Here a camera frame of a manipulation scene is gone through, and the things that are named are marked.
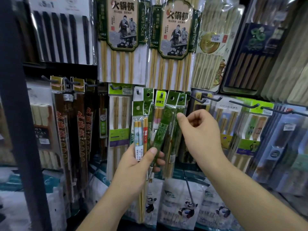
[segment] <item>dark vertical pole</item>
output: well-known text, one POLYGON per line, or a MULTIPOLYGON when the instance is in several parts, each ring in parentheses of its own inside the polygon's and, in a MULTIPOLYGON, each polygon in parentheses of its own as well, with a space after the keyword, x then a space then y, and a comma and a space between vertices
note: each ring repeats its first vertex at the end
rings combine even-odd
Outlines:
POLYGON ((0 2, 0 97, 34 231, 52 231, 31 108, 22 68, 21 42, 11 0, 0 2))

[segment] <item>red label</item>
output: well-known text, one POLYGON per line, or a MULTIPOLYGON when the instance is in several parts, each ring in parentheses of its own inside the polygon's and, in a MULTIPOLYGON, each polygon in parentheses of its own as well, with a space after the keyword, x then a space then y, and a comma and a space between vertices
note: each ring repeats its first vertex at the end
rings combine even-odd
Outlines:
POLYGON ((222 42, 223 43, 227 42, 227 39, 228 39, 228 35, 224 35, 224 38, 222 39, 222 42))
POLYGON ((147 127, 144 128, 143 136, 144 136, 143 143, 148 143, 148 128, 147 127))

